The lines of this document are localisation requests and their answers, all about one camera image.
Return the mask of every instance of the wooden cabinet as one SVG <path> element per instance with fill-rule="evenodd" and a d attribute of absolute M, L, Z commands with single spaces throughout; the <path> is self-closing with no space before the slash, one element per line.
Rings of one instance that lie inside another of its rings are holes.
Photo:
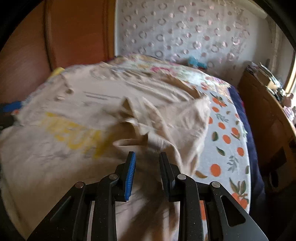
<path fill-rule="evenodd" d="M 254 137 L 262 175 L 281 169 L 279 190 L 296 179 L 296 130 L 280 103 L 245 71 L 238 85 Z"/>

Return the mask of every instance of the patterned wall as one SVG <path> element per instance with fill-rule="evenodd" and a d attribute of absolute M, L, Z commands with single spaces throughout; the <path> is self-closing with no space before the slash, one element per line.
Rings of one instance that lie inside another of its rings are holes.
<path fill-rule="evenodd" d="M 231 1 L 118 0 L 117 10 L 119 55 L 176 62 L 192 55 L 221 78 L 236 68 L 250 38 L 246 10 Z"/>

